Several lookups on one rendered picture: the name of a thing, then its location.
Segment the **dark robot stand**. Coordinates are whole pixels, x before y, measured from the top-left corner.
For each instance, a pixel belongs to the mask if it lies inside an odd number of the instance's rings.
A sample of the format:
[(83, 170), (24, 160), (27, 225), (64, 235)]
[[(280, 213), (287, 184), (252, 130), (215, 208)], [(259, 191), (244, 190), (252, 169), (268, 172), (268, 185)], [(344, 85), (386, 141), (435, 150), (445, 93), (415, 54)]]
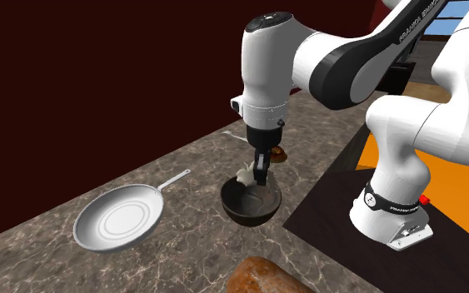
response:
[(469, 233), (434, 205), (424, 207), (432, 237), (403, 251), (367, 238), (351, 223), (352, 202), (373, 173), (356, 169), (368, 136), (361, 127), (284, 228), (384, 293), (469, 293)]

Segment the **window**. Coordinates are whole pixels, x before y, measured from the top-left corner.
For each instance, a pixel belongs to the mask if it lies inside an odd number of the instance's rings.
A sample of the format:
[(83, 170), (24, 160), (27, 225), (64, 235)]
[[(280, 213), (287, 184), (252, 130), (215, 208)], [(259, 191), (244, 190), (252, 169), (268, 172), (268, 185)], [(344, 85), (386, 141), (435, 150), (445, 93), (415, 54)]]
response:
[(450, 36), (469, 11), (469, 0), (449, 0), (427, 27), (425, 35)]

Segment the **brown pastry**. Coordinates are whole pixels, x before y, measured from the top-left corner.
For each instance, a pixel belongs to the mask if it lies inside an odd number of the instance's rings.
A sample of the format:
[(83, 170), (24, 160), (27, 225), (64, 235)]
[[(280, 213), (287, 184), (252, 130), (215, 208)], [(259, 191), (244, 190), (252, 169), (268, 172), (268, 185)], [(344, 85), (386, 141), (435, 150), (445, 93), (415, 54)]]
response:
[(270, 162), (282, 163), (287, 159), (287, 154), (280, 146), (275, 146), (271, 149)]

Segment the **white crumpled figure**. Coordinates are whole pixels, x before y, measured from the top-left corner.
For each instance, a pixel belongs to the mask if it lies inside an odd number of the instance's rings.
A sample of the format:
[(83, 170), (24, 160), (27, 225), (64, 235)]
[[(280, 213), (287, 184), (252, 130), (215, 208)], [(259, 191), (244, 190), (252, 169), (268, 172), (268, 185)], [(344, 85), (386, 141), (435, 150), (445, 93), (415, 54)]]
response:
[(237, 182), (242, 183), (244, 186), (255, 186), (257, 184), (253, 174), (254, 162), (250, 165), (244, 164), (244, 167), (237, 171)]

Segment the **white frying pan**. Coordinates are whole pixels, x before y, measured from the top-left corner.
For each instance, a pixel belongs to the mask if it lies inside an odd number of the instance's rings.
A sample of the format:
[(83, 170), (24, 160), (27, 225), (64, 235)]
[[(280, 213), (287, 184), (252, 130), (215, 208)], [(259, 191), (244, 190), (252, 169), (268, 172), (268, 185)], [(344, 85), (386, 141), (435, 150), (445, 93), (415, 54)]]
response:
[(186, 169), (158, 187), (129, 184), (102, 193), (77, 216), (72, 229), (75, 242), (96, 253), (119, 252), (140, 243), (162, 219), (162, 189), (189, 173)]

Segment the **silver spoon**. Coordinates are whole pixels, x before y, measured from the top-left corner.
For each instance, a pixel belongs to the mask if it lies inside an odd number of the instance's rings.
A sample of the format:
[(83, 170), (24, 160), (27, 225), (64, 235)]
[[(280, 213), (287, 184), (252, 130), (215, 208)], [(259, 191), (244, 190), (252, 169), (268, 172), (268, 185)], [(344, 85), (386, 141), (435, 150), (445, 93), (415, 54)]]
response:
[(234, 134), (233, 134), (232, 132), (230, 132), (230, 131), (224, 131), (224, 132), (222, 132), (222, 134), (226, 134), (226, 135), (228, 135), (228, 136), (230, 136), (230, 137), (234, 137), (234, 138), (236, 138), (236, 139), (238, 139), (238, 140), (241, 140), (241, 141), (244, 141), (244, 142), (248, 142), (248, 140), (247, 140), (245, 137), (240, 137), (240, 136), (234, 135)]

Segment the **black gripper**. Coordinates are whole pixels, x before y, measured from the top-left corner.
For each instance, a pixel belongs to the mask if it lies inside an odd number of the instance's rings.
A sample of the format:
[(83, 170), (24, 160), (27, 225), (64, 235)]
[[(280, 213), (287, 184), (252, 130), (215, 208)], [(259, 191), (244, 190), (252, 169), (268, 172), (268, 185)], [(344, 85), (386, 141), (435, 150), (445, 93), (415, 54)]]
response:
[(255, 148), (252, 169), (257, 170), (257, 184), (259, 186), (267, 184), (267, 173), (270, 166), (269, 150), (277, 147), (281, 140), (281, 127), (272, 130), (261, 130), (247, 126), (247, 141)]

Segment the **dark brown bowl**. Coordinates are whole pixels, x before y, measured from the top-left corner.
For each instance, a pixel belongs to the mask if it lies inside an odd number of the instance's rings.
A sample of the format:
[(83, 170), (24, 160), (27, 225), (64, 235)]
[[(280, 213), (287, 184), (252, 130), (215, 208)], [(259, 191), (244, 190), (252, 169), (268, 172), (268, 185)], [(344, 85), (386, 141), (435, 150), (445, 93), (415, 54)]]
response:
[(245, 186), (236, 177), (221, 188), (222, 207), (241, 226), (260, 226), (269, 221), (282, 203), (282, 193), (272, 171), (267, 173), (265, 186)]

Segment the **brown bread loaf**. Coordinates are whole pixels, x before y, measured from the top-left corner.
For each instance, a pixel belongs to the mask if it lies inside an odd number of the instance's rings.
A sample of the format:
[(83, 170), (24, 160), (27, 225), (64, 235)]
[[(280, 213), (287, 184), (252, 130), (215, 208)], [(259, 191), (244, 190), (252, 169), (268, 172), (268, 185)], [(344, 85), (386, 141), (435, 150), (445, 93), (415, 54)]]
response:
[(242, 261), (227, 281), (226, 293), (316, 293), (274, 262), (260, 256)]

